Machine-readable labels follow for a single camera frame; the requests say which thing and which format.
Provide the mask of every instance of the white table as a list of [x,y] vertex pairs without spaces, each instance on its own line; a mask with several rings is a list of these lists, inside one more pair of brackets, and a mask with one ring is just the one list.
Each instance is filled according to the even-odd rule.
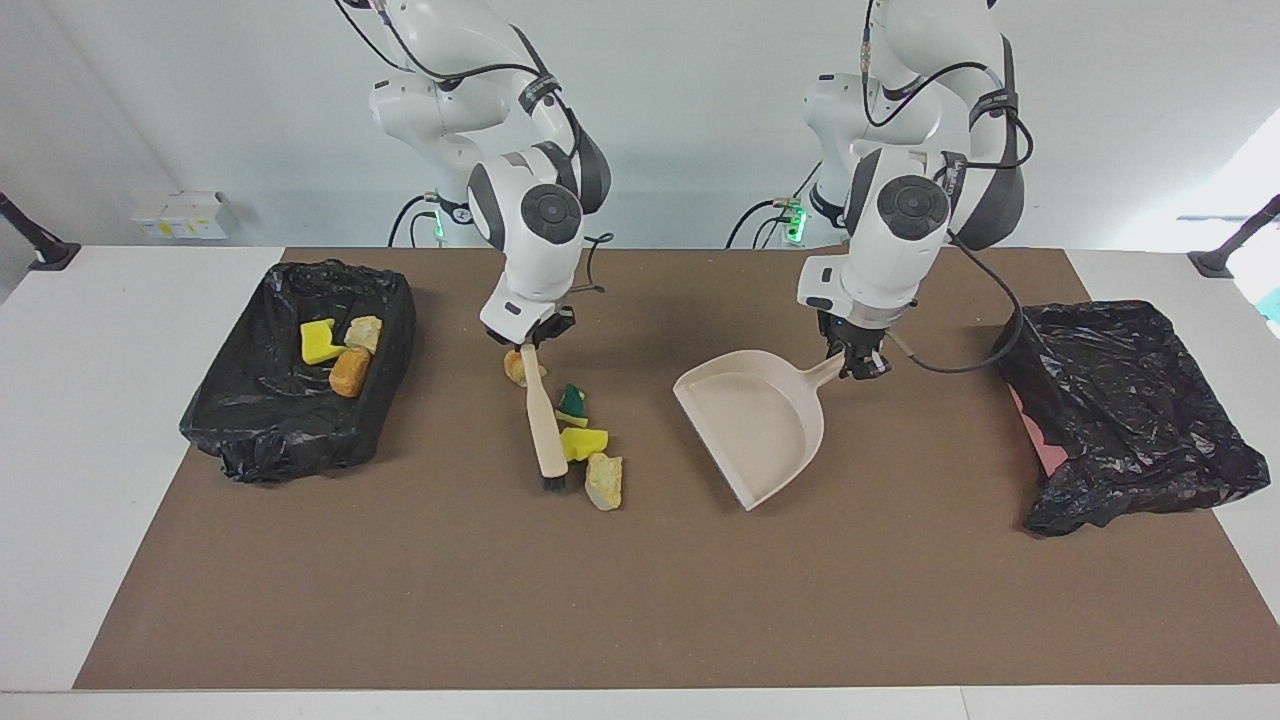
[[[86,247],[0,305],[0,717],[1280,717],[1280,685],[70,692],[187,450],[178,418],[280,254]],[[1280,468],[1280,341],[1235,286],[1180,255],[1069,255],[1094,299],[1149,300],[1174,320],[1245,441]],[[1216,512],[1280,614],[1280,491]]]

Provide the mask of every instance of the black trash bag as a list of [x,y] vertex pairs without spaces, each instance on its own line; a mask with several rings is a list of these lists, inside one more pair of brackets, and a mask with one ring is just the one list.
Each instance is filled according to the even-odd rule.
[[[997,341],[1002,346],[1012,320]],[[1023,525],[1065,536],[1128,512],[1178,512],[1270,484],[1172,323],[1147,302],[1025,309],[998,364],[1023,414],[1066,460],[1044,473]]]
[[[360,397],[329,388],[334,361],[302,361],[298,325],[383,320]],[[280,263],[268,270],[182,418],[182,434],[220,457],[237,482],[280,482],[369,461],[413,352],[417,313],[404,275],[346,265]]]

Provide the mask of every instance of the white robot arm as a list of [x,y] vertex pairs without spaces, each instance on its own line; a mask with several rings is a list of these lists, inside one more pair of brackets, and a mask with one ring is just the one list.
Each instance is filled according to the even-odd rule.
[[[484,0],[366,3],[406,74],[374,86],[379,126],[426,159],[445,238],[479,233],[507,256],[480,319],[503,342],[558,336],[581,255],[584,215],[608,196],[609,167],[558,95],[529,38]],[[544,140],[485,158],[465,133],[530,118]]]
[[[823,147],[814,210],[849,234],[845,256],[812,258],[796,297],[819,311],[828,352],[876,378],[886,331],[914,305],[948,238],[970,250],[1012,232],[1023,211],[1012,50],[995,0],[870,0],[861,76],[824,74],[805,97]],[[969,154],[911,150],[938,128],[938,82],[969,108]]]

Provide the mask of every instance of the dustpan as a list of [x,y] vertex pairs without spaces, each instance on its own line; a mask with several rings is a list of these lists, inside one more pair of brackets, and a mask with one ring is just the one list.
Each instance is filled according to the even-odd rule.
[[676,380],[676,398],[744,509],[773,497],[818,454],[818,388],[842,365],[836,355],[799,370],[772,352],[740,350]]

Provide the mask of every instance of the brown mat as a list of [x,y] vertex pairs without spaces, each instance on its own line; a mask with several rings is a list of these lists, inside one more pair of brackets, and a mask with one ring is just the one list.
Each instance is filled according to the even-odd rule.
[[[577,296],[541,355],[626,457],[613,514],[581,480],[540,489],[524,395],[476,319],[497,252],[287,258],[330,255],[416,288],[378,457],[262,488],[189,455],[77,688],[1280,682],[1280,629],[1211,512],[1019,530],[1036,460],[995,372],[899,361],[828,386],[817,460],[745,514],[671,386],[745,347],[820,359],[801,254],[596,258],[608,295]],[[1087,299],[1062,252],[986,258],[1028,304]],[[920,301],[901,332],[940,363],[980,357],[1009,315],[955,251]]]

